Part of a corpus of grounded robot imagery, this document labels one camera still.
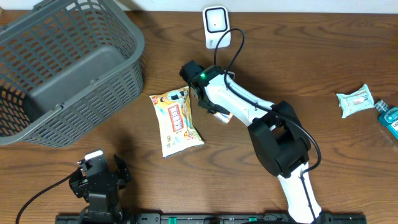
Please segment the yellow snack bag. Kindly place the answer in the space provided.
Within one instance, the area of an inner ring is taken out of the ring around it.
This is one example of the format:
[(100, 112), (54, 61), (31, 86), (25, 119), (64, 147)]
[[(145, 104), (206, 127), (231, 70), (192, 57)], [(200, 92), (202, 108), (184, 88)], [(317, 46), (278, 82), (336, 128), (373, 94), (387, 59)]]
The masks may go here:
[(189, 90), (185, 86), (149, 97), (159, 122), (164, 158), (204, 144), (193, 125)]

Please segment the blue mouthwash bottle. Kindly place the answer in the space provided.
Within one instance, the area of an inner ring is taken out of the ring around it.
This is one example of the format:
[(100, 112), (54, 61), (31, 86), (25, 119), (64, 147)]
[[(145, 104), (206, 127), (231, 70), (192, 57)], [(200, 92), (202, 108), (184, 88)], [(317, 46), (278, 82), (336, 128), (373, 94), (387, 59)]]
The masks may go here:
[(379, 100), (375, 108), (379, 112), (378, 121), (397, 139), (397, 107), (390, 107), (383, 100)]

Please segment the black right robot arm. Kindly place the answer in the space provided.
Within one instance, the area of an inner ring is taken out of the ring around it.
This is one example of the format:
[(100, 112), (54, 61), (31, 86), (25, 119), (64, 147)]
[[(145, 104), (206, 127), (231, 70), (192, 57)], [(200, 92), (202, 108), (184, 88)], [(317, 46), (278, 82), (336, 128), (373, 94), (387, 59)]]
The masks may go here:
[(256, 156), (276, 176), (287, 199), (288, 213), (297, 223), (315, 223), (322, 213), (310, 183), (308, 152), (317, 144), (304, 130), (293, 107), (285, 101), (263, 100), (234, 82), (233, 73), (191, 60), (179, 75), (211, 114), (233, 115), (248, 129)]

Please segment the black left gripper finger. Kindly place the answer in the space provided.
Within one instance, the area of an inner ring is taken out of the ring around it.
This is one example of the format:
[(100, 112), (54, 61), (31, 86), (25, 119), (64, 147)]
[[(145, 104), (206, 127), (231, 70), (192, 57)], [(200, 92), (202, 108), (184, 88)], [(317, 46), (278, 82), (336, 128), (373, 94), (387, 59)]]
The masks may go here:
[(125, 184), (129, 182), (131, 180), (131, 175), (125, 160), (121, 159), (117, 155), (114, 155), (114, 160), (118, 167), (118, 170), (116, 171), (118, 175), (118, 182), (120, 184)]
[(74, 171), (69, 179), (69, 186), (72, 192), (77, 198), (82, 198), (85, 196), (85, 184), (83, 183), (84, 178), (80, 168)]

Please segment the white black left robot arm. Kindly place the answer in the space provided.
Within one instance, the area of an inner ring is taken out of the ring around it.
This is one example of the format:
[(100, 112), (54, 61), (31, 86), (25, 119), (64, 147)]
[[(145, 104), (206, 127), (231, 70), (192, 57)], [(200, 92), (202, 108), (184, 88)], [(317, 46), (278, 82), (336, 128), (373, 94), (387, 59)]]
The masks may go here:
[(69, 186), (78, 198), (89, 205), (78, 217), (78, 223), (122, 223), (124, 214), (120, 208), (119, 191), (131, 181), (131, 175), (123, 159), (114, 156), (115, 171), (108, 167), (102, 150), (85, 155), (78, 162), (79, 168), (69, 179)]

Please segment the teal wet wipes pack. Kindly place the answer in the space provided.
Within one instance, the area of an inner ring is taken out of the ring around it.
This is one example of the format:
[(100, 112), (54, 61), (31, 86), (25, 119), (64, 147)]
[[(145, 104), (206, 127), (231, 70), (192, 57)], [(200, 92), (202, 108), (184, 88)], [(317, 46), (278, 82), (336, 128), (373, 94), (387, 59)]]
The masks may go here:
[(374, 99), (367, 84), (349, 95), (337, 93), (336, 96), (343, 119), (359, 111), (374, 108)]

